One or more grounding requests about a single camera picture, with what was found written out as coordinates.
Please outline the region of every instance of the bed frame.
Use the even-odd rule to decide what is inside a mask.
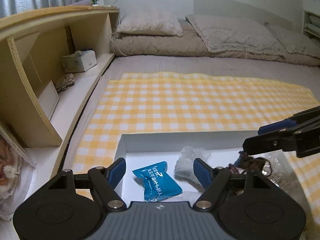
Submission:
[[[292,22],[264,9],[234,0],[193,0],[193,13],[221,17],[249,18],[264,24],[266,21],[292,30]]]

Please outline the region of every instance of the beige blanket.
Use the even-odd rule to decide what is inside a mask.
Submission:
[[[204,42],[198,36],[192,25],[180,20],[183,30],[182,37],[169,36],[142,36],[121,34],[114,37],[114,43],[126,55],[160,55],[181,57],[233,57],[248,58],[268,61],[279,61],[297,65],[318,66],[320,60],[310,56],[298,54],[286,54],[286,57],[264,54],[253,54],[247,51],[225,51],[219,53],[208,52]],[[113,43],[111,52],[117,56],[123,56]]]

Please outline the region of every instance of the pink object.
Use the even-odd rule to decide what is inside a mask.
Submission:
[[[70,5],[92,5],[92,3],[90,0],[83,0],[83,1],[76,2],[76,3],[70,4]]]

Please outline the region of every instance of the yellow checkered tablecloth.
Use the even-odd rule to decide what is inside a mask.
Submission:
[[[109,166],[122,133],[257,130],[318,106],[305,87],[275,80],[204,74],[125,73],[109,81],[85,131],[75,173]],[[319,155],[288,161],[320,223]],[[79,191],[89,197],[87,191]]]

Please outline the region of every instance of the gray ribbed panel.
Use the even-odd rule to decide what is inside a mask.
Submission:
[[[133,202],[120,213],[109,214],[87,240],[234,240],[205,212],[188,202]]]

